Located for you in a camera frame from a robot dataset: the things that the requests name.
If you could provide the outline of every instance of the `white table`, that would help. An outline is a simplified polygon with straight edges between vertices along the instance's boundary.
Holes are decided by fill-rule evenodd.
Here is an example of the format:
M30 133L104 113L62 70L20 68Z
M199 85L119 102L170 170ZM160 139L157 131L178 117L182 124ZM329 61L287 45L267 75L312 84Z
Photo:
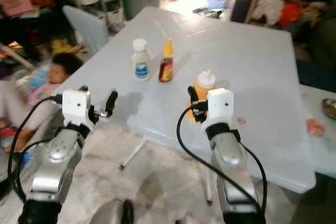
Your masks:
M139 37L148 41L153 57L153 76L145 82L136 81L131 73L132 41ZM174 78L160 83L159 63L167 37L173 38ZM189 100L187 87L209 68L219 86L234 92L234 122L239 116L247 121L234 126L260 158L267 179L298 193L314 187L289 33L208 18L190 19L147 7L57 91L85 84L96 103L116 89L119 97L111 122L121 122L180 148L176 124ZM199 124L186 119L181 136L192 151L209 159L211 150ZM252 158L248 168L260 177Z
M321 136L309 136L311 158L316 172L336 178L336 120L321 110L325 98L336 99L336 93L302 86L302 99L309 113L318 120L325 131Z

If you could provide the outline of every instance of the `floor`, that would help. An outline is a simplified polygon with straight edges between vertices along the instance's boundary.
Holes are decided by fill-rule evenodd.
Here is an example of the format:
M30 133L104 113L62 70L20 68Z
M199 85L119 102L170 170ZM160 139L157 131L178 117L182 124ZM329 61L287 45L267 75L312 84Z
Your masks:
M133 132L100 124L86 141L58 223L87 224L99 206L115 197L133 200L137 224L174 223L186 214L192 223L223 223L216 192L213 205L206 204L202 166L184 153L148 142L121 172L120 163L140 141ZM317 180L316 188L304 195L269 183L267 223L334 223L336 180L322 175ZM261 198L261 183L256 189ZM14 224L20 212L13 192L0 201L0 223Z

